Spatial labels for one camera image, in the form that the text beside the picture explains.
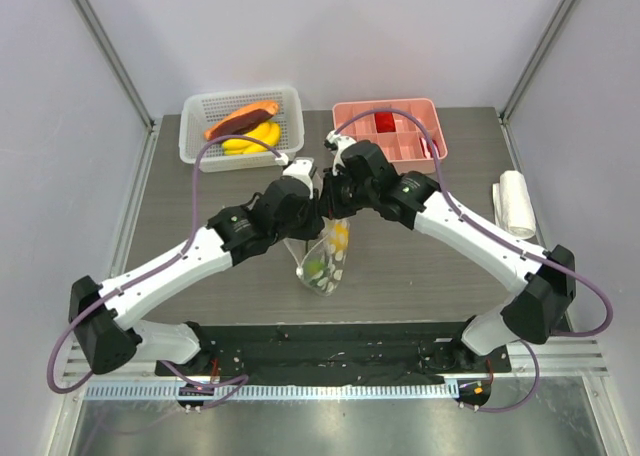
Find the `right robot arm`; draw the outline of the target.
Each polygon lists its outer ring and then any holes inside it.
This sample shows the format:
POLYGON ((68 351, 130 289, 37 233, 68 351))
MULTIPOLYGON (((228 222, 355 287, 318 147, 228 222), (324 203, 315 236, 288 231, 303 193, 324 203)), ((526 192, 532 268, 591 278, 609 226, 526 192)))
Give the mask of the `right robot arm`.
POLYGON ((342 219, 371 209, 455 249, 509 292, 506 303, 466 324, 451 347, 457 367, 475 370, 500 346, 517 340, 542 345, 556 331, 575 298, 575 281, 567 274, 575 268, 570 250, 561 245, 546 250, 516 239, 446 196, 430 177, 398 174, 368 140, 337 136, 326 146, 334 161, 323 175, 324 216, 342 219))

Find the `fake steak slice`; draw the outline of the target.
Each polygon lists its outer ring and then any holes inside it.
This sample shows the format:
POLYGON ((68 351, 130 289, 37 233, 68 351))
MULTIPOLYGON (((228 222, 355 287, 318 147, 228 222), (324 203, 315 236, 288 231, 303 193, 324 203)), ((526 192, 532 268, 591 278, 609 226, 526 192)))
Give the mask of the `fake steak slice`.
POLYGON ((206 141, 217 137, 246 134, 261 123, 273 118, 280 110, 280 104, 274 100, 262 100, 250 103, 232 112, 204 132, 206 141))

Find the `clear zip top bag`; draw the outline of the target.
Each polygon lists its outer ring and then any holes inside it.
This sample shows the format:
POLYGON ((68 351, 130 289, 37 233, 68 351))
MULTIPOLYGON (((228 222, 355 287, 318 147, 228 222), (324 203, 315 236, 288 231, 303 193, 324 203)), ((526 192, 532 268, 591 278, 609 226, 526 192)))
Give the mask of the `clear zip top bag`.
POLYGON ((350 237, 350 221, 348 218, 344 218, 338 220, 324 219, 324 229, 317 239, 302 241, 287 238, 284 240, 285 247, 295 261, 295 274, 298 280, 311 291, 324 297, 330 296, 335 292, 344 276, 348 248, 345 251, 332 252, 329 243, 329 233, 333 223, 341 220, 349 222, 350 237), (327 272, 324 278, 316 281, 305 279, 303 265, 310 259, 322 259, 327 264, 327 272))

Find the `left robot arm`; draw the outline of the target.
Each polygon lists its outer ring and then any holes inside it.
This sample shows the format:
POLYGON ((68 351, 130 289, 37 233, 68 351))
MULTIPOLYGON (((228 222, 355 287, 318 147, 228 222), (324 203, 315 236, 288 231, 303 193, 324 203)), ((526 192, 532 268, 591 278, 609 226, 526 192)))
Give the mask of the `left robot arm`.
POLYGON ((90 370, 111 373, 134 360, 168 361, 188 374, 205 373, 214 346, 194 323, 152 323, 146 315, 198 281, 264 254, 285 238, 323 227, 308 176, 283 175, 244 205, 222 209, 191 238, 112 280, 84 276, 71 288, 69 321, 90 370))

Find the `fake yellow banana bunch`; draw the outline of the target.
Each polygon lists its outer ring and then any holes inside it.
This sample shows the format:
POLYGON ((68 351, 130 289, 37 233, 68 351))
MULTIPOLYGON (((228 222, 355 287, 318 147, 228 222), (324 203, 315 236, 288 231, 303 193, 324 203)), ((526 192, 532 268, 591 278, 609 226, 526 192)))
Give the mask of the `fake yellow banana bunch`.
POLYGON ((265 152, 267 148, 259 142, 276 147, 281 137, 281 128, 278 123, 267 121, 246 133, 246 136, 255 139, 255 142, 239 138, 227 140, 222 143, 224 153, 226 155, 243 155, 265 152))

